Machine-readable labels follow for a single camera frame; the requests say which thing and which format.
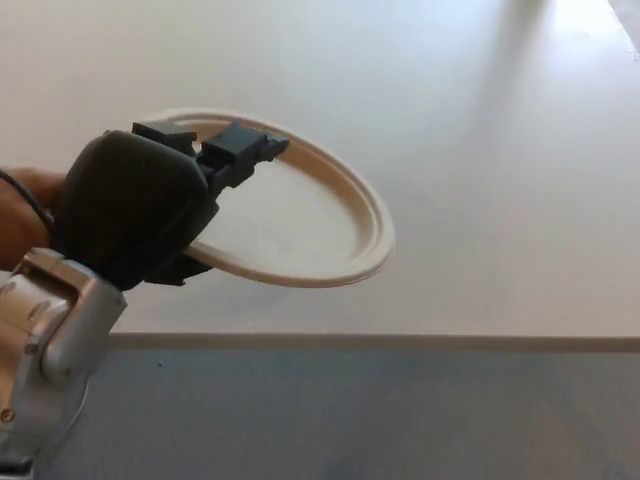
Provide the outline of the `person's bare hand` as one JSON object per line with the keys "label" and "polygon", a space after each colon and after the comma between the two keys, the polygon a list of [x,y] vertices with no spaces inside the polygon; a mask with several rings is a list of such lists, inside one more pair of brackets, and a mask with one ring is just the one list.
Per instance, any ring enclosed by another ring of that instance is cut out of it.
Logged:
{"label": "person's bare hand", "polygon": [[[35,167],[2,167],[24,187],[52,220],[65,174]],[[25,197],[1,179],[1,269],[13,270],[33,247],[47,247],[50,235],[43,218]]]}

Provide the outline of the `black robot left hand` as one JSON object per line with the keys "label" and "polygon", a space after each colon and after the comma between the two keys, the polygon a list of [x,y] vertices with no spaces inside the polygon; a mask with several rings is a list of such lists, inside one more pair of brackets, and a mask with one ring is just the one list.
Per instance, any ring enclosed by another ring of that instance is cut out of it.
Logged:
{"label": "black robot left hand", "polygon": [[142,282],[181,286],[211,268],[186,250],[218,213],[223,190],[289,144],[238,121],[205,139],[170,121],[108,130],[66,174],[50,247],[122,291]]}

